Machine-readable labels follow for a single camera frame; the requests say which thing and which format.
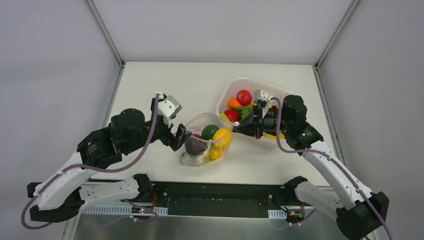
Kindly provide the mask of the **clear zip top bag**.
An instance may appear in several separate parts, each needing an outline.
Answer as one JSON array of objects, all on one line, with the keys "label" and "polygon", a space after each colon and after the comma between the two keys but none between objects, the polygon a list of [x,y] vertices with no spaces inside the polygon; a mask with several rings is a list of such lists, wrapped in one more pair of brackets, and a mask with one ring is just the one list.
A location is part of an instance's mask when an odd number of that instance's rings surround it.
[{"label": "clear zip top bag", "polygon": [[184,142],[179,156],[182,165],[200,167],[224,159],[239,123],[220,115],[201,113],[186,125],[192,135]]}]

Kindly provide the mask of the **green toy avocado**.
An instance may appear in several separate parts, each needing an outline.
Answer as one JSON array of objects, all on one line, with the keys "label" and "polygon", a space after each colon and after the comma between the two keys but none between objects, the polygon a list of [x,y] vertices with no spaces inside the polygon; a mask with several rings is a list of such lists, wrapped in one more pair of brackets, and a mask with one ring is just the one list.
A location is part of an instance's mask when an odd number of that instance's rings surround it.
[{"label": "green toy avocado", "polygon": [[215,125],[215,124],[209,124],[209,125],[207,125],[207,126],[205,126],[203,129],[202,129],[202,132],[201,132],[201,137],[204,139],[204,140],[212,140],[213,139],[213,137],[214,137],[214,134],[219,130],[220,128],[217,126],[217,125]]}]

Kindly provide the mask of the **yellow toy cabbage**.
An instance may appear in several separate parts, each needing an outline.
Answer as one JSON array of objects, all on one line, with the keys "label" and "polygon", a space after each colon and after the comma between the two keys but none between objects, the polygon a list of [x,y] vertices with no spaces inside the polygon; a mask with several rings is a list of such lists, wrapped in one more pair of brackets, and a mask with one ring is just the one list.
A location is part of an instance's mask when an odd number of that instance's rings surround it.
[{"label": "yellow toy cabbage", "polygon": [[223,157],[228,151],[232,139],[232,134],[228,133],[222,139],[212,143],[204,161],[210,163]]}]

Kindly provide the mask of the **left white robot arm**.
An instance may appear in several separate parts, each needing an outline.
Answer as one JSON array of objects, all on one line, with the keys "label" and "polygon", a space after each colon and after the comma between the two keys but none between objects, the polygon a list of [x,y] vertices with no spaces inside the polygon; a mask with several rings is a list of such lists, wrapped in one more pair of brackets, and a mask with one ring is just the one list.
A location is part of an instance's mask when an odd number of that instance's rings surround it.
[{"label": "left white robot arm", "polygon": [[191,136],[180,124],[176,133],[164,116],[153,113],[150,120],[137,109],[128,108],[111,118],[107,127],[91,132],[78,145],[65,165],[44,182],[31,182],[27,194],[31,204],[26,208],[34,222],[60,223],[75,217],[82,210],[108,201],[152,198],[153,186],[145,173],[129,179],[98,186],[84,186],[86,180],[98,173],[110,173],[110,166],[123,156],[161,141],[178,150]]}]

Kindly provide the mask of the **red toy tomato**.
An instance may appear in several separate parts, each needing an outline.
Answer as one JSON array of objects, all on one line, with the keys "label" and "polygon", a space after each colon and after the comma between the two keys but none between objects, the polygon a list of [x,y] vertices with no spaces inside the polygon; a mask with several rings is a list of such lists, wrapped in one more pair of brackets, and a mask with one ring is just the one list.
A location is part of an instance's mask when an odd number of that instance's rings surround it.
[{"label": "red toy tomato", "polygon": [[202,139],[202,136],[200,134],[197,134],[197,133],[193,133],[191,136],[198,138],[198,139]]}]

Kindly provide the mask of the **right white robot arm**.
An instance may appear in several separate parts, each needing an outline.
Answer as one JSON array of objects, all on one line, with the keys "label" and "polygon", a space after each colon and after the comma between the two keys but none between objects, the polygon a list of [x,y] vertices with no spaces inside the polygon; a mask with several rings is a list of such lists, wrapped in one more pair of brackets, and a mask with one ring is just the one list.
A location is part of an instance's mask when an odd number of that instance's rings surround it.
[{"label": "right white robot arm", "polygon": [[367,238],[383,227],[394,238],[386,217],[389,198],[374,192],[344,166],[330,150],[323,136],[307,122],[307,107],[299,95],[287,95],[283,100],[259,97],[246,117],[235,124],[243,135],[263,136],[274,131],[276,142],[285,140],[287,154],[298,154],[309,162],[330,184],[332,192],[318,190],[306,178],[298,176],[286,183],[284,200],[290,205],[308,203],[335,220],[342,234],[350,240]]}]

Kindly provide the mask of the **yellow toy lemon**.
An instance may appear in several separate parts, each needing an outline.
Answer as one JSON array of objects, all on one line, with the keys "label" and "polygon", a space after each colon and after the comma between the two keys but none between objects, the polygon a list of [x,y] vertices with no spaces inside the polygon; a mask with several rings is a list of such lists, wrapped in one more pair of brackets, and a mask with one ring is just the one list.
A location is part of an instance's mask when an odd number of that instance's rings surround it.
[{"label": "yellow toy lemon", "polygon": [[232,140],[232,134],[228,127],[221,127],[214,133],[212,140],[216,145],[227,145]]}]

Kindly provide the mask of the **white toy radish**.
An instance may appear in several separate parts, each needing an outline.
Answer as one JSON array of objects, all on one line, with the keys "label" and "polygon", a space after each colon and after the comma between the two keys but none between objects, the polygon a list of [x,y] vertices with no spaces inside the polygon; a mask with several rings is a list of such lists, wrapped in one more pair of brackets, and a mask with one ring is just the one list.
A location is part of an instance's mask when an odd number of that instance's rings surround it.
[{"label": "white toy radish", "polygon": [[189,167],[200,167],[205,163],[204,156],[190,155],[190,154],[187,154],[186,152],[183,152],[179,156],[179,162],[182,165],[189,166]]}]

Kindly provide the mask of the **dark purple toy eggplant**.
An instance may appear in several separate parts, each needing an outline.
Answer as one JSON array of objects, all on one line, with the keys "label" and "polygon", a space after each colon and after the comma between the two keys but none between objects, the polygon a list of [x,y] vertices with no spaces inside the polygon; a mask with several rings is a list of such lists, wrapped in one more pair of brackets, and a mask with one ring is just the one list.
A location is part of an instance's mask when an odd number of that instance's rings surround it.
[{"label": "dark purple toy eggplant", "polygon": [[192,156],[201,155],[208,149],[206,142],[192,136],[185,141],[184,146],[186,153]]}]

